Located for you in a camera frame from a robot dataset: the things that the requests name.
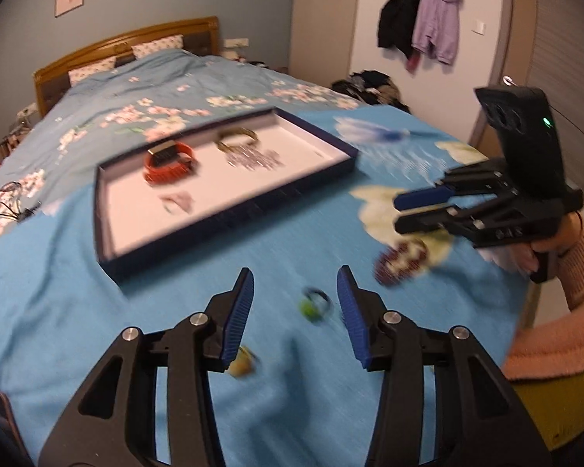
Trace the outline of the right forearm pink sleeve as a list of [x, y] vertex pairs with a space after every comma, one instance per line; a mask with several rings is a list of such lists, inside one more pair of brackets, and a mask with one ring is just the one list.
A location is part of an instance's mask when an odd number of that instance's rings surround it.
[[518, 331], [502, 371], [509, 379], [547, 379], [584, 372], [584, 227], [560, 259], [558, 278], [569, 312]]

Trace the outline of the right hand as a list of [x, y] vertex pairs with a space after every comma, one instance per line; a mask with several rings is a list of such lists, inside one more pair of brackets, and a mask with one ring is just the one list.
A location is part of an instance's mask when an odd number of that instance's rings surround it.
[[508, 249], [518, 269], [526, 274], [532, 274], [539, 268], [536, 253], [555, 252], [558, 255], [568, 253], [579, 241], [582, 230], [584, 221], [581, 213], [574, 212], [562, 218], [557, 233], [551, 238], [511, 245]]

